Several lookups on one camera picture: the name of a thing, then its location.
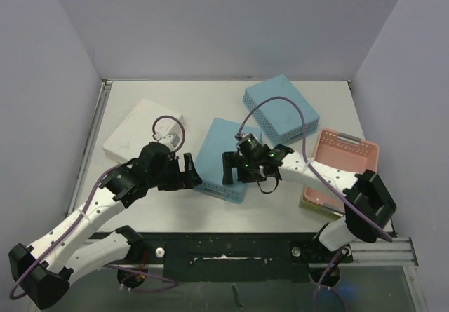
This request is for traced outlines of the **blue perforated plastic basket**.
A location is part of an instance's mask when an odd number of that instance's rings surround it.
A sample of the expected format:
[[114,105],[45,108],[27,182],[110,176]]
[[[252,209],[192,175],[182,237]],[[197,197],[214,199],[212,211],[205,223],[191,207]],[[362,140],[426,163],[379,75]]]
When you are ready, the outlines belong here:
[[284,75],[247,87],[243,104],[273,145],[292,144],[318,129],[319,114]]

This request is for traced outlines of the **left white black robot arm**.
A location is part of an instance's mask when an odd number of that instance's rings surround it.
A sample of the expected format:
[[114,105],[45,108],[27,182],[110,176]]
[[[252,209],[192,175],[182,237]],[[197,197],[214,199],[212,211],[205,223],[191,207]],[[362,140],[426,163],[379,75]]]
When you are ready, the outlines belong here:
[[110,168],[94,183],[87,200],[46,235],[29,245],[18,243],[8,253],[15,284],[10,299],[29,297],[41,310],[55,305],[82,275],[111,261],[140,260],[140,235],[121,227],[89,247],[83,244],[111,218],[144,198],[150,189],[179,191],[202,184],[192,155],[180,168],[167,143],[150,142],[137,158]]

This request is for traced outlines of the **white perforated plastic basket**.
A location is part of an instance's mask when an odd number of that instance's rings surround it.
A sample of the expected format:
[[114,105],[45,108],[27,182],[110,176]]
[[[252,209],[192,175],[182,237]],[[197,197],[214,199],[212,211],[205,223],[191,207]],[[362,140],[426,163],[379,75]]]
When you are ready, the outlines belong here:
[[173,116],[186,126],[181,112],[147,99],[140,100],[105,140],[102,145],[105,156],[116,163],[125,163],[138,157],[142,148],[154,140],[153,122],[163,115]]

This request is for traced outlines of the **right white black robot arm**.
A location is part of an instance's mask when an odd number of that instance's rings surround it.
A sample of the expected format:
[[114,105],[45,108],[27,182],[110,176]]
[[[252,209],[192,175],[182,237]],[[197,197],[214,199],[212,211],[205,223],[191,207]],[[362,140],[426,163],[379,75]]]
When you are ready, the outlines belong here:
[[237,140],[235,151],[222,154],[224,185],[235,180],[260,183],[273,177],[277,182],[298,183],[343,202],[343,216],[325,225],[312,245],[313,255],[320,262],[329,262],[338,249],[355,240],[392,240],[384,228],[397,206],[376,172],[333,168],[282,144],[273,148],[261,144],[252,134],[239,135]]

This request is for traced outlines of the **pink plastic basket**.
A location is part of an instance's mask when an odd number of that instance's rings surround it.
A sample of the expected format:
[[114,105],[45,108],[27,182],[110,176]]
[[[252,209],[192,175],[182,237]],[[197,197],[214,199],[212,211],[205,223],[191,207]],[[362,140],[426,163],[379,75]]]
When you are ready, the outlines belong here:
[[[374,142],[325,128],[318,137],[314,160],[333,168],[362,173],[366,169],[377,171],[379,152]],[[344,214],[344,204],[336,198],[309,187],[303,191],[303,195],[308,201]]]

